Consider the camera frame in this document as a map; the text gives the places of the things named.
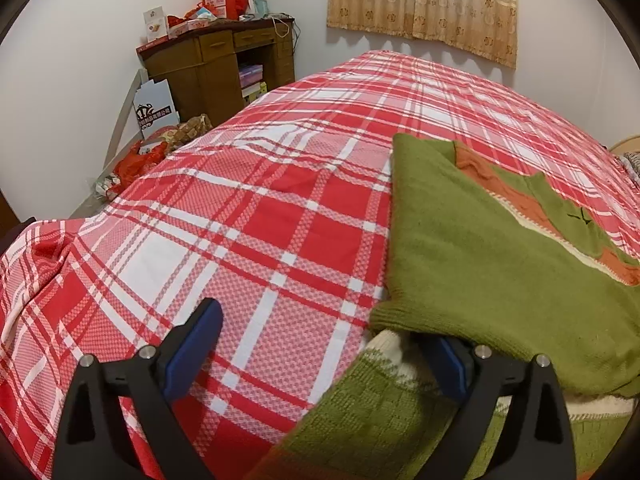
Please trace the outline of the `dark brown wooden desk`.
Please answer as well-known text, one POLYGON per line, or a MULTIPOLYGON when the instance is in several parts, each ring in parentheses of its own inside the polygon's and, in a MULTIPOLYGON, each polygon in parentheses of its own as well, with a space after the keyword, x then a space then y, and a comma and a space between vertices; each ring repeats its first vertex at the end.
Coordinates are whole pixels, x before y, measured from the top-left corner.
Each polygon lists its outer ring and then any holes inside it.
POLYGON ((241 70, 262 66, 268 90, 295 80, 295 18, 219 20, 137 48, 150 79, 166 80, 181 119, 205 114, 214 126, 245 107, 241 70))

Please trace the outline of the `white printed cardboard box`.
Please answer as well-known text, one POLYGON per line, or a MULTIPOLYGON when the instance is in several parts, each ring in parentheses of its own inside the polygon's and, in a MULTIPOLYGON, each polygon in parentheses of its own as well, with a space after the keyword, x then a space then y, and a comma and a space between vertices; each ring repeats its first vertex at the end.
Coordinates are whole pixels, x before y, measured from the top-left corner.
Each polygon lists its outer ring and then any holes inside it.
POLYGON ((148 80, 134 95, 134 114, 143 139, 157 130, 173 127, 180 122, 177 107, 167 80, 148 80))

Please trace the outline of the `grey patterned pillow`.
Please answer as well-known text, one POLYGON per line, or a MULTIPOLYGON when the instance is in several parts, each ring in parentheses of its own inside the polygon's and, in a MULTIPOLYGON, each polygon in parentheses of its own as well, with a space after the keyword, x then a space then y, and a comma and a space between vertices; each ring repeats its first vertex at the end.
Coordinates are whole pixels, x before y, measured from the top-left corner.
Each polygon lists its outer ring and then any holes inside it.
POLYGON ((617 155, 616 158, 625 168, 628 177, 635 185, 640 186, 640 153, 627 152, 617 155))

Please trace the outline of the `red gift box on desk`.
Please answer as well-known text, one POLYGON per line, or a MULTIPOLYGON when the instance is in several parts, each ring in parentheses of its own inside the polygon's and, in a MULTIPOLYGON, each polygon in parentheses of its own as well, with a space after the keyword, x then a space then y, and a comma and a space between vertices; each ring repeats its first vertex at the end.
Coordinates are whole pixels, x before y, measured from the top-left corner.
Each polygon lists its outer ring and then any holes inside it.
POLYGON ((238 20, 248 7, 248 0, 202 0, 204 8, 218 18, 238 20))

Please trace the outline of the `white card box on desk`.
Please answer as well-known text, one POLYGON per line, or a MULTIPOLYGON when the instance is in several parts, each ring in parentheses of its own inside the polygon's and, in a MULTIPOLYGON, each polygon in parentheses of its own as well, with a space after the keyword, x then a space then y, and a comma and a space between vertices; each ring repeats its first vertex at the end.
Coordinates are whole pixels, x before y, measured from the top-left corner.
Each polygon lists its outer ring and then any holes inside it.
POLYGON ((167 18, 161 6, 145 11, 143 21, 147 42, 153 42, 167 36, 167 18))

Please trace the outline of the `cream wooden bed headboard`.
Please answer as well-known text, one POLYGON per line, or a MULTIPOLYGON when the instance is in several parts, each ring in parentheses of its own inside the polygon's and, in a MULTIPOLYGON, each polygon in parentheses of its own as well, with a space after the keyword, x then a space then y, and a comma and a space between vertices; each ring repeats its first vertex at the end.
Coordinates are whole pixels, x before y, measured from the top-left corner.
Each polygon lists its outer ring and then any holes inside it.
POLYGON ((640 152, 640 136, 630 136, 629 138, 617 142, 610 148, 610 152, 614 155, 623 155, 625 153, 640 152))

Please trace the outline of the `red plastic bag on floor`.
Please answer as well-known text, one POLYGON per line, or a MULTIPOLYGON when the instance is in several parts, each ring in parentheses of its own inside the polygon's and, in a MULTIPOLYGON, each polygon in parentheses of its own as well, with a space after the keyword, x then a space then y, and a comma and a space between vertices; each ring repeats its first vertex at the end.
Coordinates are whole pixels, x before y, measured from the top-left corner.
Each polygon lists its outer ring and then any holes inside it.
POLYGON ((124 192, 126 188, 147 174, 166 157, 168 144, 165 141, 154 144, 136 142, 120 160, 113 170, 112 185, 107 190, 107 195, 115 197, 124 192))

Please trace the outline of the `green orange striped knit sweater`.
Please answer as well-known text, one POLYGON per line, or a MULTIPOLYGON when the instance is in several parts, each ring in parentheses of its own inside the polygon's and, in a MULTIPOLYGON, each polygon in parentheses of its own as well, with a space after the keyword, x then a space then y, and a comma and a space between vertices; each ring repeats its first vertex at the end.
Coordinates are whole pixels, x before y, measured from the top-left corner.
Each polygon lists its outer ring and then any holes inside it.
MULTIPOLYGON (((566 404, 575 479, 639 469, 639 263, 543 174, 520 176, 451 141, 393 138, 385 298, 344 375, 252 470, 255 479, 419 479, 459 403, 422 336, 548 356, 566 404)), ((502 396, 463 479, 485 479, 502 396)))

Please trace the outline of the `red plaid bed sheet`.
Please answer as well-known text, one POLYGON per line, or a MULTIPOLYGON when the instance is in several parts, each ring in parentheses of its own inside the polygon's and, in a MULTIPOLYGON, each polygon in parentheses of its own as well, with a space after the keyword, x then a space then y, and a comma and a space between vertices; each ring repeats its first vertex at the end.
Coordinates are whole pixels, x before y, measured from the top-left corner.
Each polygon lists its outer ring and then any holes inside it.
POLYGON ((52 472, 77 361, 125 359, 205 297, 213 359, 176 406, 219 479, 239 479, 361 349, 383 293, 395 133, 543 172, 629 255, 639 191, 591 136, 502 84, 371 51, 274 90, 89 219, 41 220, 1 257, 1 430, 52 472))

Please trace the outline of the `beige floral window curtain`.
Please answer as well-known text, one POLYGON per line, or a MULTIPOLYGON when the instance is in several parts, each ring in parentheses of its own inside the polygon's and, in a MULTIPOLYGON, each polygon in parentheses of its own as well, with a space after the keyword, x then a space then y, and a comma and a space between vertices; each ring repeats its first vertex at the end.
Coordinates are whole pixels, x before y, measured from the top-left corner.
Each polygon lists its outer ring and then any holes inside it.
POLYGON ((328 0, 331 28, 437 41, 511 70, 518 0, 328 0))

